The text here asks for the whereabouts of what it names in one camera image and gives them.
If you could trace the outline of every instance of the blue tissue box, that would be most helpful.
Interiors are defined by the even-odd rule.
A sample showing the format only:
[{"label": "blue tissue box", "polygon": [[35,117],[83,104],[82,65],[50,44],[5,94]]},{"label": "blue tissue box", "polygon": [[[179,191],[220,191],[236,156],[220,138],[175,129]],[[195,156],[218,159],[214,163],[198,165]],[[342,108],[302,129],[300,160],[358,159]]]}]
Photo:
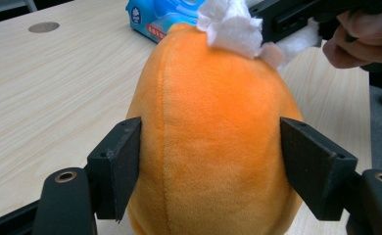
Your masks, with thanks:
[{"label": "blue tissue box", "polygon": [[173,24],[195,25],[197,10],[204,0],[129,0],[126,10],[130,26],[160,42]]}]

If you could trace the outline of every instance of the tissue paper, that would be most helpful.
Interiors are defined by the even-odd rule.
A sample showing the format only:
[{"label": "tissue paper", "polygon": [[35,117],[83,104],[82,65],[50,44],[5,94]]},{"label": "tissue paper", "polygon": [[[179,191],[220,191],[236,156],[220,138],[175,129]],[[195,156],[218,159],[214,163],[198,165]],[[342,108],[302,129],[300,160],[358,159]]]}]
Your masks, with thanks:
[{"label": "tissue paper", "polygon": [[[197,28],[208,35],[208,44],[249,59],[262,56],[262,19],[249,13],[260,0],[207,0],[198,9]],[[318,24],[308,26],[276,43],[285,56],[280,69],[305,49],[320,43]]]}]

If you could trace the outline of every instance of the black metal bracket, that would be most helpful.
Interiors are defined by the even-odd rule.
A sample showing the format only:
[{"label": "black metal bracket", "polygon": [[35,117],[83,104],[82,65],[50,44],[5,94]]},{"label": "black metal bracket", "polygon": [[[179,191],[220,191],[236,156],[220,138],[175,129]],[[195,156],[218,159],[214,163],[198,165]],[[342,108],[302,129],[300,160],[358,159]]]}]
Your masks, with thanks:
[{"label": "black metal bracket", "polygon": [[350,213],[349,234],[382,235],[382,170],[355,172],[358,159],[297,120],[282,118],[281,143],[290,184],[319,220]]},{"label": "black metal bracket", "polygon": [[[286,174],[319,220],[350,213],[348,234],[382,235],[382,170],[355,172],[357,158],[309,125],[280,120]],[[98,218],[121,220],[139,173],[140,118],[116,125],[85,169],[51,174],[41,199],[0,217],[0,234],[97,234]]]},{"label": "black metal bracket", "polygon": [[325,23],[356,9],[380,14],[382,0],[265,0],[251,7],[249,13],[263,19],[263,42],[277,42],[306,26],[310,18]]},{"label": "black metal bracket", "polygon": [[121,220],[139,175],[140,117],[117,124],[85,169],[58,170],[41,198],[0,217],[0,234],[97,234],[100,219]]}]

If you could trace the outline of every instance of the orange fabric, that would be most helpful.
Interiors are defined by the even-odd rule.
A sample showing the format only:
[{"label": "orange fabric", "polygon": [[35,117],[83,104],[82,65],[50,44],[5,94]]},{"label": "orange fabric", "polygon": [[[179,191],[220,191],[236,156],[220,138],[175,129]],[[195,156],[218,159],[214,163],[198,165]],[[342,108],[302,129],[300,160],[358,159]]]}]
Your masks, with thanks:
[{"label": "orange fabric", "polygon": [[142,71],[128,211],[138,234],[282,234],[300,205],[287,182],[279,118],[301,119],[274,68],[207,46],[176,24]]}]

